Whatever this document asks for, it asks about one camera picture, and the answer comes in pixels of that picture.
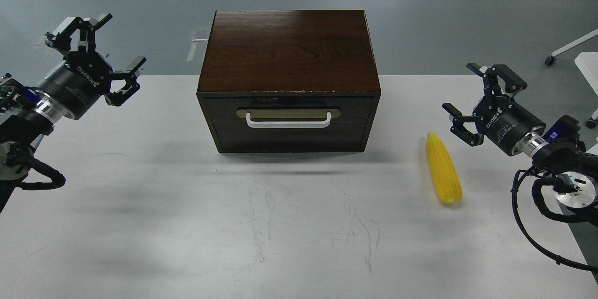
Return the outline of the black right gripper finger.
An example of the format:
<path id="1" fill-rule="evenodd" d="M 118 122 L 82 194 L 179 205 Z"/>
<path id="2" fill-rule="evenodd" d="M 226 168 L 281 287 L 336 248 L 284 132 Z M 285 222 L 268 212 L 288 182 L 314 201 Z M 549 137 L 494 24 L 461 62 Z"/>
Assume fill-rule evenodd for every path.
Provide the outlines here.
<path id="1" fill-rule="evenodd" d="M 527 82 L 506 64 L 487 67 L 468 63 L 466 67 L 483 79 L 484 95 L 479 103 L 513 103 L 514 96 L 527 88 Z"/>
<path id="2" fill-rule="evenodd" d="M 443 103 L 442 108 L 450 115 L 452 127 L 450 128 L 451 133 L 459 137 L 462 141 L 467 143 L 469 146 L 479 146 L 484 142 L 484 134 L 472 133 L 466 127 L 466 123 L 482 124 L 486 119 L 485 114 L 475 114 L 472 116 L 464 116 L 460 110 L 458 110 L 451 103 Z"/>

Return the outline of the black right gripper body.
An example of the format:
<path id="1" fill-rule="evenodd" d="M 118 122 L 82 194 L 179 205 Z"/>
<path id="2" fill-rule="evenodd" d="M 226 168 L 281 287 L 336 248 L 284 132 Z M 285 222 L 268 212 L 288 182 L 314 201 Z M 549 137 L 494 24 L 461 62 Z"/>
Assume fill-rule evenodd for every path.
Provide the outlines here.
<path id="1" fill-rule="evenodd" d="M 507 156 L 521 152 L 519 143 L 528 133 L 540 134 L 546 128 L 544 122 L 508 95 L 497 95 L 494 101 L 483 97 L 473 112 L 483 118 L 475 122 L 478 133 L 489 138 Z"/>

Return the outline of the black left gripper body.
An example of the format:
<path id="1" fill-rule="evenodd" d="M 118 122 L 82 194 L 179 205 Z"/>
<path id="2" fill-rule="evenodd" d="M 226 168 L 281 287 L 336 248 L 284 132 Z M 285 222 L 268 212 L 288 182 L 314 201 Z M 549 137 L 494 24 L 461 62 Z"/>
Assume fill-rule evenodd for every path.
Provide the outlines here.
<path id="1" fill-rule="evenodd" d="M 98 53 L 71 52 L 38 83 L 38 90 L 68 110 L 67 118 L 79 120 L 110 89 L 113 68 Z"/>

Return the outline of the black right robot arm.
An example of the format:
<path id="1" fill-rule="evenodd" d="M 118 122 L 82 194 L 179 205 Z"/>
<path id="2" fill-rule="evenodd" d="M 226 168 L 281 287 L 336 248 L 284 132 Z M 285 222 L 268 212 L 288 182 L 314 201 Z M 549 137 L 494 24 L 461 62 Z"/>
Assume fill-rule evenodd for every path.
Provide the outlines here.
<path id="1" fill-rule="evenodd" d="M 472 116 L 444 103 L 450 114 L 451 132 L 470 146 L 488 138 L 507 156 L 524 153 L 533 167 L 548 176 L 534 183 L 533 198 L 545 217 L 568 224 L 597 224 L 597 156 L 579 139 L 579 125 L 564 115 L 555 125 L 546 124 L 519 105 L 515 95 L 526 82 L 507 65 L 491 67 L 475 63 L 468 69 L 480 76 L 484 94 Z"/>

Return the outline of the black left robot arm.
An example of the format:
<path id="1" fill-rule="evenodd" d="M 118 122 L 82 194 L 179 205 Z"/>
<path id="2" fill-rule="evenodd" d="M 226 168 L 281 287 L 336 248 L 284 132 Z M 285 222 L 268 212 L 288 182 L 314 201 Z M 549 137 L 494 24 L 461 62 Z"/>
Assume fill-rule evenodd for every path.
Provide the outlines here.
<path id="1" fill-rule="evenodd" d="M 109 13 L 97 19 L 68 17 L 46 33 L 45 45 L 63 58 L 36 86 L 22 85 L 9 73 L 1 77 L 1 207 L 17 188 L 64 186 L 64 175 L 35 157 L 43 137 L 61 118 L 79 120 L 100 97 L 110 106 L 121 106 L 139 90 L 145 57 L 114 71 L 96 50 L 96 32 L 112 17 Z"/>

